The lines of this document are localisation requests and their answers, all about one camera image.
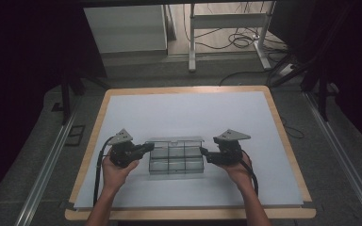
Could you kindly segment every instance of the table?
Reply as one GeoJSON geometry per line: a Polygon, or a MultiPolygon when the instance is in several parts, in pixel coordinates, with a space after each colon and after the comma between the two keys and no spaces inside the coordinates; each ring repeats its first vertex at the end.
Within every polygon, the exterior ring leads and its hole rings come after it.
{"type": "MultiPolygon", "coordinates": [[[[101,109],[96,119],[95,125],[90,136],[90,142],[87,146],[84,159],[82,161],[77,179],[74,183],[74,189],[69,202],[75,202],[79,189],[85,178],[91,156],[96,145],[96,140],[102,126],[103,119],[107,110],[107,104],[112,95],[133,95],[133,94],[165,94],[165,93],[210,93],[210,92],[249,92],[262,91],[266,97],[271,110],[272,117],[276,124],[278,133],[287,153],[289,164],[292,167],[298,187],[302,193],[304,203],[311,203],[311,197],[304,182],[304,177],[299,169],[295,155],[289,144],[287,134],[283,124],[278,116],[275,103],[270,91],[264,86],[239,86],[239,87],[191,87],[191,88],[156,88],[156,89],[111,89],[107,91],[101,109]]],[[[316,215],[316,209],[310,206],[289,207],[289,208],[266,208],[266,214],[269,218],[313,218],[316,215]]],[[[66,210],[65,217],[69,220],[85,220],[91,211],[73,211],[66,210]]],[[[169,220],[169,219],[236,219],[245,218],[244,209],[235,208],[202,208],[202,209],[138,209],[138,210],[116,210],[110,213],[110,219],[115,220],[169,220]]]]}

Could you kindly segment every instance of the gray floor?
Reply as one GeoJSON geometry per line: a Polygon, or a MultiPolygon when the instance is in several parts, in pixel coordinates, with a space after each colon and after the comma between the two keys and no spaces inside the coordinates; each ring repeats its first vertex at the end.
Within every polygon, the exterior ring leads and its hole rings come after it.
{"type": "MultiPolygon", "coordinates": [[[[188,72],[184,57],[141,56],[138,58],[104,59],[108,78],[113,88],[217,86],[226,75],[242,71],[261,71],[255,54],[236,56],[199,56],[197,72],[188,72]]],[[[224,86],[263,85],[265,73],[243,73],[228,78],[224,86]]],[[[273,219],[273,225],[362,225],[362,204],[337,161],[330,145],[315,120],[303,94],[299,91],[300,78],[280,88],[272,95],[279,114],[285,120],[286,130],[292,134],[289,141],[300,164],[307,187],[317,208],[312,219],[273,219]],[[304,138],[296,138],[304,133],[304,138]]],[[[65,203],[86,150],[105,91],[84,80],[87,92],[82,96],[74,125],[85,125],[79,146],[64,146],[53,173],[43,192],[31,225],[83,225],[64,217],[65,203]]],[[[61,100],[59,88],[45,95],[44,109],[28,141],[0,185],[0,225],[13,225],[41,170],[47,153],[55,142],[61,126],[61,112],[52,112],[61,100]]],[[[362,177],[362,136],[344,117],[332,98],[328,99],[328,116],[337,136],[346,148],[356,170],[362,177]]],[[[69,137],[66,142],[74,144],[69,137]]],[[[120,225],[167,225],[170,222],[120,222],[120,225]]],[[[243,220],[181,221],[173,225],[243,225],[243,220]]]]}

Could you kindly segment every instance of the person's left hand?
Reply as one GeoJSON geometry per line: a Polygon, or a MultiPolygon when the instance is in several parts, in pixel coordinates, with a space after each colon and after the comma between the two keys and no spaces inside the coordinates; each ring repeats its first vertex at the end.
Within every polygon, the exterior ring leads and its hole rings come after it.
{"type": "Polygon", "coordinates": [[[133,170],[139,161],[135,160],[131,162],[128,167],[121,168],[115,166],[111,161],[110,157],[106,156],[102,162],[103,172],[104,172],[104,189],[109,189],[111,191],[118,191],[120,187],[125,183],[125,179],[131,170],[133,170]]]}

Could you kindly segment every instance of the white board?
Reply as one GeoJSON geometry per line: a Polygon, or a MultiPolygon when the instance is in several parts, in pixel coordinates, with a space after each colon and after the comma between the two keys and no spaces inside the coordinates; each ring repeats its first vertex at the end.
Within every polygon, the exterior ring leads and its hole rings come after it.
{"type": "MultiPolygon", "coordinates": [[[[211,152],[218,151],[213,137],[227,129],[250,135],[251,139],[239,143],[253,161],[261,203],[269,207],[303,204],[264,93],[254,91],[112,96],[75,208],[92,207],[99,151],[109,137],[123,128],[135,144],[151,137],[201,136],[205,140],[203,146],[211,152]]],[[[243,205],[239,191],[226,172],[207,164],[206,160],[204,173],[157,180],[149,174],[148,158],[146,154],[129,174],[113,207],[243,205]]]]}

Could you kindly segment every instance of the white surface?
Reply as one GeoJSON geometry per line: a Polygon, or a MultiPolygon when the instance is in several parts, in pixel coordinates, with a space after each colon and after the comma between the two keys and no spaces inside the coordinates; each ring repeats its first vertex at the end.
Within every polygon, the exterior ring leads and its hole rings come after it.
{"type": "Polygon", "coordinates": [[[162,6],[84,8],[99,53],[166,50],[162,6]]]}
{"type": "MultiPolygon", "coordinates": [[[[97,146],[75,208],[92,207],[97,156],[108,137],[125,128],[135,144],[151,137],[201,136],[218,151],[213,137],[227,129],[250,135],[241,140],[251,156],[263,205],[299,205],[302,196],[293,176],[264,93],[188,93],[112,96],[97,146]]],[[[116,195],[115,207],[238,206],[242,197],[223,169],[205,160],[205,172],[179,180],[149,175],[146,154],[116,195]]]]}

